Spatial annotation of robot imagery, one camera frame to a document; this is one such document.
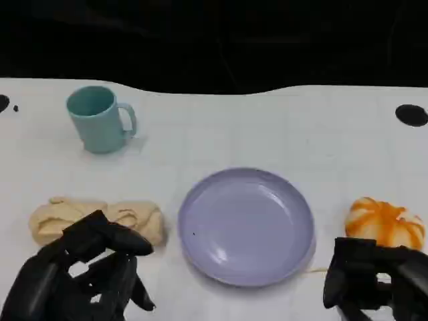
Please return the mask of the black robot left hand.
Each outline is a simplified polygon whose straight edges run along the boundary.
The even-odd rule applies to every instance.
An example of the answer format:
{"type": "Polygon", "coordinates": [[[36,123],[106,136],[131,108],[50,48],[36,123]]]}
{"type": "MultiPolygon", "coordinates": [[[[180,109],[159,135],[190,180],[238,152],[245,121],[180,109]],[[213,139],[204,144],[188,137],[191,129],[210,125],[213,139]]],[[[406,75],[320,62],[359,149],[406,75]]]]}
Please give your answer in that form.
{"type": "Polygon", "coordinates": [[[155,304],[137,274],[137,257],[152,245],[97,210],[66,228],[21,267],[2,320],[123,320],[134,302],[155,304]]]}

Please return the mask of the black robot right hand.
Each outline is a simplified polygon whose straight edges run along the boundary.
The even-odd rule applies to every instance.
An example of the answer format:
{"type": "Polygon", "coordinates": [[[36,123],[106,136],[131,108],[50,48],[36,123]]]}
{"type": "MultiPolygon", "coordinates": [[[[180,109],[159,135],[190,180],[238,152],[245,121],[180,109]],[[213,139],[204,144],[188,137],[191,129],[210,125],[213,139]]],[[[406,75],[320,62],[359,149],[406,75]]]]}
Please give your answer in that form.
{"type": "Polygon", "coordinates": [[[373,239],[337,237],[323,291],[324,307],[343,320],[368,320],[388,306],[395,320],[427,319],[427,255],[373,239]]]}

